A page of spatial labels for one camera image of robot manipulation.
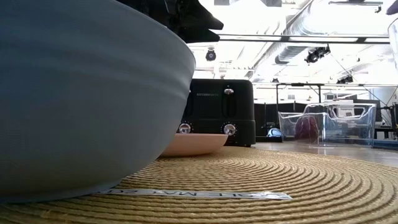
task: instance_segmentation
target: jute placemat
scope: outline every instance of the jute placemat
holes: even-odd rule
[[[339,157],[225,147],[159,159],[117,187],[271,190],[294,199],[97,194],[0,205],[0,223],[398,223],[398,169]]]

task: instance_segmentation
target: sticker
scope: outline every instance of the sticker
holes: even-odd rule
[[[196,198],[251,198],[251,199],[275,199],[292,200],[285,193],[277,192],[202,192],[192,190],[156,190],[156,189],[109,189],[97,194],[116,195],[160,195],[172,197],[196,197]]]

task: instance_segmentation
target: black toaster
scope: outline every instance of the black toaster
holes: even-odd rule
[[[228,134],[226,145],[256,143],[252,83],[193,79],[178,133]]]

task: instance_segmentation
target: ceiling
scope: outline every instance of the ceiling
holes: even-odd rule
[[[238,0],[229,6],[215,6],[215,0],[200,2],[224,23],[217,34],[387,35],[389,24],[397,18],[385,13],[393,2],[390,0],[382,1],[379,13],[374,12],[377,6],[336,6],[330,1],[283,0],[282,7],[267,7],[261,0]],[[331,53],[311,64],[304,58],[319,44],[218,42],[189,46],[197,60],[194,78],[248,79],[255,85],[273,78],[290,83],[336,83],[350,74],[357,83],[398,84],[389,45],[331,44]],[[208,49],[215,50],[215,61],[206,61]]]

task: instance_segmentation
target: bowl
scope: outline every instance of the bowl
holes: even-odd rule
[[[195,58],[116,1],[0,2],[0,202],[106,190],[154,161]]]
[[[220,150],[227,134],[175,134],[162,156],[196,156]]]

